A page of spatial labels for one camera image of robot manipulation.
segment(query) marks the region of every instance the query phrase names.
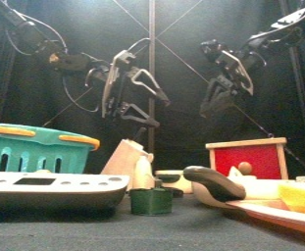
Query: wooden box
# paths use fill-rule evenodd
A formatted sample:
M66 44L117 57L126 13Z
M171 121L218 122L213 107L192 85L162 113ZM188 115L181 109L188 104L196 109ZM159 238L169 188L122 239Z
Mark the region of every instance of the wooden box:
M252 165L252 176L262 179L288 179L283 145L287 140L265 138L206 144L212 169L225 176L241 162Z

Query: black table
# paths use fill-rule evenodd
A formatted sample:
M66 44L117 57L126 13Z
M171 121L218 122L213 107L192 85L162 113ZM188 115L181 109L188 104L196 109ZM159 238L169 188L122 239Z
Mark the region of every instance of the black table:
M305 234L206 207L193 195L173 212L135 216L126 195L115 212L0 212L0 250L305 250Z

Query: black curtain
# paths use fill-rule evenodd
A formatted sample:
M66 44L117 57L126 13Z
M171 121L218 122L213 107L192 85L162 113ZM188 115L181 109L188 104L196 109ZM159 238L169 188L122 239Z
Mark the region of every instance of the black curtain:
M11 0L8 3L59 31L70 54L84 52L111 62L117 53L150 36L149 0ZM295 11L299 1L288 1L288 5ZM276 137L287 137L295 154L287 155L291 177L305 175L304 115L288 50L272 56L268 66L252 73L254 95L246 98L244 108L249 117L238 111L232 111L221 121L200 115L208 80L220 73L204 56L200 44L217 39L237 50L246 39L267 31L281 17L277 1L155 1L154 76L171 101L167 107L155 103L155 119L161 123L154 137L155 170L208 166L206 143L268 137L262 127ZM58 39L47 28L38 26ZM138 59L139 67L147 69L149 50L138 54ZM305 41L300 47L300 60L305 88ZM66 87L72 98L78 98L88 89L84 75L70 76ZM102 82L96 81L80 104L92 109L100 95ZM149 110L146 96L137 96L134 101L145 111ZM98 138L100 148L91 153L86 168L86 173L95 174L121 139L133 137L139 128L127 121L105 119L100 112L91 113L72 105L60 73L48 69L36 57L16 54L1 22L0 123L47 126ZM147 136L142 144L147 146Z

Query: teal basket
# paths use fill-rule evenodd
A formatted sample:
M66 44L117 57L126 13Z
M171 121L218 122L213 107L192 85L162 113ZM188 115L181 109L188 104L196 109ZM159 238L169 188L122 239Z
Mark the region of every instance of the teal basket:
M72 132L0 124L0 172L82 174L99 141Z

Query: wooden tray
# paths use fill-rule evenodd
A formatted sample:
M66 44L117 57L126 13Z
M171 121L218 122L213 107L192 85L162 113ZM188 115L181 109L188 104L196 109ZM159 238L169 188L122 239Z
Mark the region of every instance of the wooden tray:
M240 200L226 205L244 210L250 217L305 232L305 214L289 211L281 200Z

